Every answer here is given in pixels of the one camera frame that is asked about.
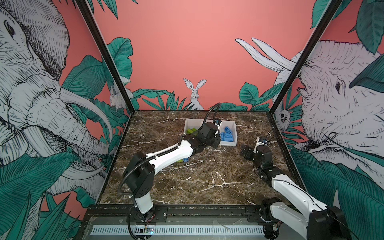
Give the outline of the blue brick bottom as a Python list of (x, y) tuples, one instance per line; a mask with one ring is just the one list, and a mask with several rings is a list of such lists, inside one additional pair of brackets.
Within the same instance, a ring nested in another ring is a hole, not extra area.
[(225, 127), (221, 132), (221, 141), (224, 142), (234, 142), (234, 135), (233, 132), (229, 127)]

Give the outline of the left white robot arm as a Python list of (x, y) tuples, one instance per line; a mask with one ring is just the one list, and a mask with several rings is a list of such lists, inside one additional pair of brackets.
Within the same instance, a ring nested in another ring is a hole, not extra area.
[(179, 160), (190, 158), (203, 152), (207, 147), (217, 148), (221, 142), (219, 127), (222, 121), (204, 122), (192, 134), (182, 135), (178, 143), (164, 150), (144, 154), (137, 152), (123, 173), (118, 187), (118, 194), (133, 195), (134, 207), (140, 212), (143, 222), (155, 214), (155, 207), (150, 195), (154, 177), (164, 168)]

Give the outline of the white three-compartment bin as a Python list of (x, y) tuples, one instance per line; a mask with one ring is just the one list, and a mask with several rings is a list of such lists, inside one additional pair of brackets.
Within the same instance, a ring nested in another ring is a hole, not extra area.
[[(184, 134), (188, 133), (188, 130), (197, 130), (203, 124), (203, 119), (185, 119)], [(235, 121), (225, 121), (219, 127), (221, 133), (220, 146), (236, 147), (238, 134)]]

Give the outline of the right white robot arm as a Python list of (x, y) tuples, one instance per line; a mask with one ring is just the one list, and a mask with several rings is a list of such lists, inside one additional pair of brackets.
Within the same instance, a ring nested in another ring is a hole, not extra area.
[(272, 151), (267, 145), (254, 148), (243, 145), (240, 155), (253, 162), (254, 173), (294, 206), (290, 208), (278, 198), (263, 200), (258, 216), (263, 221), (266, 239), (277, 239), (281, 224), (288, 225), (306, 240), (352, 239), (343, 211), (327, 206), (295, 184), (274, 165)]

